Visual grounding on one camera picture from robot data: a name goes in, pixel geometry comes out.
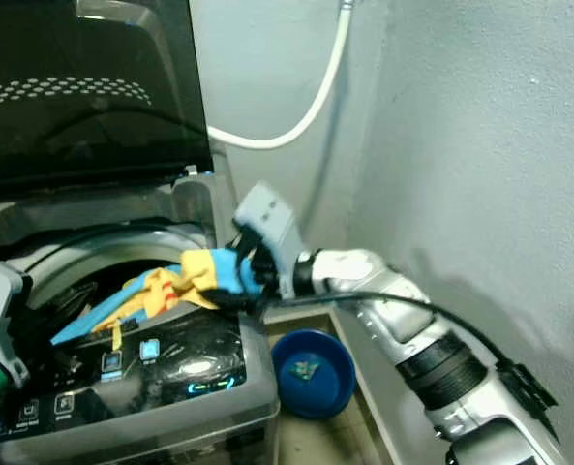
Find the small blue floor basin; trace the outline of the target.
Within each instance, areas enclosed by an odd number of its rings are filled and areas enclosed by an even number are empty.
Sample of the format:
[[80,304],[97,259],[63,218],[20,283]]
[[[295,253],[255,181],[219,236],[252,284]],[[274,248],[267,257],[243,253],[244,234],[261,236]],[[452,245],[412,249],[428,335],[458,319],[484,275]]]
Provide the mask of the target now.
[[320,329],[296,329],[279,338],[270,355],[278,397],[292,415],[331,419],[351,402],[356,369],[340,338]]

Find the dark tinted washer lid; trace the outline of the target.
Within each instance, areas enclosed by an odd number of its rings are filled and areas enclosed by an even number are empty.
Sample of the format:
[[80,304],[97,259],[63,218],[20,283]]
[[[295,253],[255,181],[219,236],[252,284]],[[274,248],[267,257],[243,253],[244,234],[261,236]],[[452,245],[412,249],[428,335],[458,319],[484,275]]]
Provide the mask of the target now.
[[0,199],[215,167],[188,0],[0,0]]

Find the blue and yellow garment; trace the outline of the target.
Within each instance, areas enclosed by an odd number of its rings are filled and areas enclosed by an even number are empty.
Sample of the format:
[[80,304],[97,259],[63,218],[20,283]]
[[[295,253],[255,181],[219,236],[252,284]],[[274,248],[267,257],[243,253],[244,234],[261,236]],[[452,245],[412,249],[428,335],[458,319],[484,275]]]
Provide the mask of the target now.
[[127,323],[146,323],[165,316],[177,305],[220,310],[222,298],[257,298],[264,292],[251,260],[229,248],[190,249],[177,262],[150,269],[127,280],[91,310],[65,324],[50,338],[51,347],[77,344],[83,338],[108,333],[110,347],[124,346]]

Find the grey top-load washing machine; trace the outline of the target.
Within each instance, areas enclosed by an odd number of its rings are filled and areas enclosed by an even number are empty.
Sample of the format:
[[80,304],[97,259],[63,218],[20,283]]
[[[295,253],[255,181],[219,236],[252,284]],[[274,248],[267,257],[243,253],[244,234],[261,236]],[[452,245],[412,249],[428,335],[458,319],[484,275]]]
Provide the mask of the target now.
[[31,279],[11,336],[25,385],[0,394],[0,465],[269,465],[279,412],[267,336],[238,310],[180,304],[51,347],[65,324],[150,267],[234,235],[233,187],[189,172],[0,203],[0,262]]

